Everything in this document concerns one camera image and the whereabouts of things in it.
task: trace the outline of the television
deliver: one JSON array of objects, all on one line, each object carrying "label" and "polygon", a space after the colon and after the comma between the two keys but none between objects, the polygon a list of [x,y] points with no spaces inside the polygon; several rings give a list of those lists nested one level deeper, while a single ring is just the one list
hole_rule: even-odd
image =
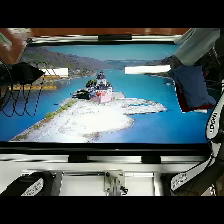
[{"label": "television", "polygon": [[28,45],[20,61],[45,75],[14,86],[14,98],[0,112],[2,149],[208,152],[211,110],[182,113],[172,79],[125,72],[176,49],[173,41]]}]

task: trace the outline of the blue water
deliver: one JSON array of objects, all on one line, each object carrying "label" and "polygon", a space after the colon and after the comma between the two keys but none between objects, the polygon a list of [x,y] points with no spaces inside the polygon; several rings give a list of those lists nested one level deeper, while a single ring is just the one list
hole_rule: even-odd
[{"label": "blue water", "polygon": [[[121,70],[105,71],[107,80],[111,82],[114,91],[123,92],[126,97],[142,98],[162,103],[168,108],[167,112],[132,115],[134,124],[127,129],[113,133],[103,133],[97,142],[119,143],[203,143],[206,142],[205,127],[209,114],[188,112],[181,113],[173,86],[164,83],[167,79],[147,75],[126,75]],[[55,91],[42,91],[36,116],[14,115],[5,117],[0,112],[0,140],[8,141],[15,135],[32,126],[44,118],[46,113],[58,109],[61,101],[71,97],[70,93],[83,88],[93,77],[85,77],[63,81]],[[37,92],[32,92],[28,104],[28,111],[35,108]],[[17,105],[22,111],[24,100],[22,97]]]}]

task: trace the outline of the grass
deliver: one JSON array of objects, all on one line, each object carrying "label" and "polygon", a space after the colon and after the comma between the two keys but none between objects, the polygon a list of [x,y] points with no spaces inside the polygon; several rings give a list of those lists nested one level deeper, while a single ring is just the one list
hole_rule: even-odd
[{"label": "grass", "polygon": [[38,130],[40,129],[44,124],[48,123],[50,120],[52,120],[56,115],[60,114],[61,112],[67,110],[72,105],[74,105],[77,102],[76,99],[71,99],[69,102],[67,102],[65,105],[61,106],[58,110],[55,112],[49,112],[45,115],[44,120],[38,122],[37,124],[33,125],[29,131],[27,131],[25,134],[16,136],[13,140],[14,141],[20,141],[22,139],[26,139],[30,133],[30,131],[33,129]]}]

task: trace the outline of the sky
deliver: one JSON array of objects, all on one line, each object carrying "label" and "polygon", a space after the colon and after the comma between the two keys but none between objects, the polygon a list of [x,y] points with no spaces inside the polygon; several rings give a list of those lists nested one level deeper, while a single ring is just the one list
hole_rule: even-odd
[{"label": "sky", "polygon": [[53,52],[105,60],[159,60],[175,53],[169,44],[65,45],[47,47]]}]

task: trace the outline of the dark blue cloth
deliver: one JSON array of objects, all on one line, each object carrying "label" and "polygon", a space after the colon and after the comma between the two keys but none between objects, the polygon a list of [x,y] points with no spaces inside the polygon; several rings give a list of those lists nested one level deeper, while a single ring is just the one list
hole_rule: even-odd
[{"label": "dark blue cloth", "polygon": [[188,107],[216,104],[215,99],[208,95],[202,66],[180,66],[168,73],[182,90]]}]

